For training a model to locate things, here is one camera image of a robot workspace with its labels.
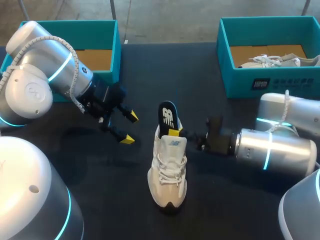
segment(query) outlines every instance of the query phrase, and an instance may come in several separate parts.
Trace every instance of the open box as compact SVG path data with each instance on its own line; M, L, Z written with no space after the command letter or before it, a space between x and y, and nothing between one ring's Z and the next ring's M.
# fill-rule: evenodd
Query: open box
M284 93L288 89L294 96L320 97L319 66L237 68L231 51L231 47L235 46L278 46L281 49L279 45L301 46L309 59L320 55L320 26L317 20L312 16L221 18L216 51L226 96L254 98L269 92ZM251 58L266 53L255 54Z
M38 21L53 36L66 40L77 52L78 58L93 73L99 75L108 84L119 80L121 63L121 43L116 20L66 20ZM7 54L0 71L4 72L11 64ZM65 101L53 95L54 102Z

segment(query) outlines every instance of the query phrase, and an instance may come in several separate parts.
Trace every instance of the black table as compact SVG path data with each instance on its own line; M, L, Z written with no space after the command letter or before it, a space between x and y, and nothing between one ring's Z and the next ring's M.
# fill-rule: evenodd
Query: black table
M120 113L113 122L136 140L118 144L97 121L72 103L55 103L49 113L10 133L38 146L76 198L85 240L216 239L283 240L278 225L282 194L293 183L284 176L236 165L188 143L187 199L175 216L152 200L151 166L158 105L176 104L185 129L206 132L208 116L224 115L224 127L253 128L258 99L227 100L215 43L123 45L120 80L126 104L139 122Z

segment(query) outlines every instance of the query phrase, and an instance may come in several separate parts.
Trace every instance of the shoe insole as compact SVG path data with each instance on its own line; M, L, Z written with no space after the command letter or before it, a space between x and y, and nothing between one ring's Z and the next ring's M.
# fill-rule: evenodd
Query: shoe insole
M163 101L158 109L159 138L170 135L170 130L179 130L179 119L177 108L171 101Z

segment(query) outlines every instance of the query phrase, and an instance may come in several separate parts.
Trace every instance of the sneaker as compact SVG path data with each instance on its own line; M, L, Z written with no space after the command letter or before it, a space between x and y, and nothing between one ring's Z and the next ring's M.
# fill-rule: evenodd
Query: sneaker
M240 68L304 67L313 59L300 58L291 53L283 57L262 54L261 56L249 58L249 60L253 60L253 62L246 62Z
M147 179L156 204L166 212L174 212L183 203L187 193L187 139L179 136L182 125L172 102L160 104L159 119Z

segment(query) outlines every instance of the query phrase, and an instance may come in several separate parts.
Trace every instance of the metal pole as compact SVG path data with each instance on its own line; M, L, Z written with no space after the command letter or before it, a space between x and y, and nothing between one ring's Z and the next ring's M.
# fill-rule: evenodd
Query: metal pole
M23 0L18 0L18 3L19 3L19 5L20 5L20 8L21 8L21 10L22 10L22 13L23 13L23 15L24 15L25 20L30 21L30 18L29 18L29 16L28 16L28 13L27 13L27 10L26 10L26 8L25 8L25 5L24 5Z
M112 19L117 20L114 0L110 0L110 6L111 6Z
M305 5L304 5L304 8L303 8L303 10L302 10L301 16L305 16L305 15L306 15L307 10L308 10L309 5L310 5L310 1L311 1L311 0L306 0Z

